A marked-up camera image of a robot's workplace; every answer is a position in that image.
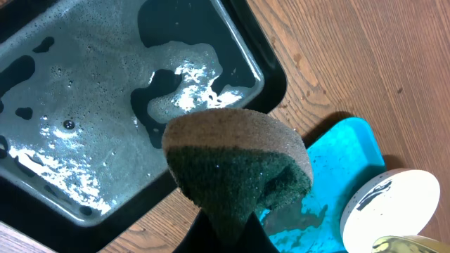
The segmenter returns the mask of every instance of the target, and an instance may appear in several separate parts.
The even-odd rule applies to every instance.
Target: bubble
[[[75,128],[75,122],[73,122],[72,120],[66,120],[63,122],[63,126],[68,130],[72,130]]]

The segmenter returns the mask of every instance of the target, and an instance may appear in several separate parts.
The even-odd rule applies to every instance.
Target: black baking tray
[[[1,8],[0,42],[7,40],[55,2],[13,0]],[[248,3],[243,0],[221,2],[265,78],[262,92],[246,108],[269,113],[285,95],[285,73]],[[171,174],[165,171],[105,221],[97,226],[82,227],[0,177],[0,221],[57,252],[97,252],[175,188]]]

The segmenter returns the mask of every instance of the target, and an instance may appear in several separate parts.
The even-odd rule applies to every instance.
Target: soapy water
[[[212,85],[223,70],[211,45],[169,41],[146,48],[132,18],[144,2],[60,1],[48,16],[30,23],[25,36],[0,49],[0,71],[21,58],[35,67],[29,79],[8,84],[0,96],[0,134],[8,141],[8,155],[82,206],[73,210],[51,200],[77,221],[89,207],[99,214],[118,208],[167,168],[160,138],[170,119],[243,107],[261,89],[255,84],[264,82],[252,65],[253,87],[226,85],[217,94]],[[45,40],[51,45],[33,53]],[[133,94],[164,90],[166,76],[174,78],[170,92],[146,96],[144,113],[136,113]],[[15,115],[18,108],[32,108],[32,118]],[[2,169],[17,174],[7,159],[0,160],[0,168],[0,174]],[[36,177],[18,178],[39,189],[33,186]]]

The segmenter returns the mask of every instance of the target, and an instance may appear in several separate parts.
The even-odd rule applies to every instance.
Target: wood grain surface
[[[52,251],[0,222],[0,253],[22,252],[48,253]]]
[[[421,235],[450,244],[450,1],[249,4],[288,76],[286,97],[270,115],[309,144],[348,114],[366,119],[390,169],[438,178],[440,203]],[[103,251],[171,252],[197,211],[174,191]],[[13,250],[19,240],[0,234]]]

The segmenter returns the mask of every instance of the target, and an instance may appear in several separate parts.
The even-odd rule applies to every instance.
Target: blue tray
[[[349,118],[308,148],[314,170],[310,194],[280,210],[259,215],[280,252],[345,252],[340,217],[355,192],[386,171],[369,124]]]

